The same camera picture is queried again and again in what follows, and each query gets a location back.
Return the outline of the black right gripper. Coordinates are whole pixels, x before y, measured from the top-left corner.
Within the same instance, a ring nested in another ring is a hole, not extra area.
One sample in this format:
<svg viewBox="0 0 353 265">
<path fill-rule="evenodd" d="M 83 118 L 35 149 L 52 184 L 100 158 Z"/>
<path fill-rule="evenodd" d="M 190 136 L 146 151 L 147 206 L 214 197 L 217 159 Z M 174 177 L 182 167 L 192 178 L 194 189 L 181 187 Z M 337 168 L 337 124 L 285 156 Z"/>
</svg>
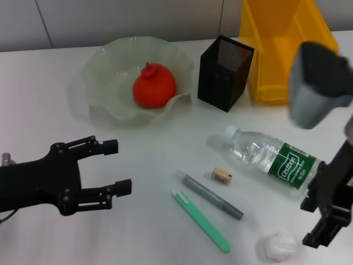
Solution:
<svg viewBox="0 0 353 265">
<path fill-rule="evenodd" d="M 322 216 L 313 230 L 302 239 L 308 247 L 328 247 L 338 232 L 351 223 L 352 187 L 347 183 L 352 178 L 352 145 L 344 142 L 330 164 L 320 162 L 314 178 L 307 186 L 307 194 L 300 209 L 313 213 L 319 207 L 321 186 L 321 210 L 332 212 Z"/>
</svg>

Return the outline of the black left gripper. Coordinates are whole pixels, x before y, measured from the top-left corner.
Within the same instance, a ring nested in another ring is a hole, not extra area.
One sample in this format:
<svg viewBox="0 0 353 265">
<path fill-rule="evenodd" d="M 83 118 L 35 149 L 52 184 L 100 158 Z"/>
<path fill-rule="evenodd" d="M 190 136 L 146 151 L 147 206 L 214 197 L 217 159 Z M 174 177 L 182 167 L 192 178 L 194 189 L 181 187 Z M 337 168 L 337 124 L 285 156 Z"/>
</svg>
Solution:
<svg viewBox="0 0 353 265">
<path fill-rule="evenodd" d="M 43 158 L 1 167 L 1 212 L 51 204 L 63 216 L 82 211 L 110 210 L 113 197 L 132 192 L 126 179 L 99 188 L 81 189 L 78 160 L 119 152 L 117 140 L 100 143 L 94 135 L 56 143 Z"/>
</svg>

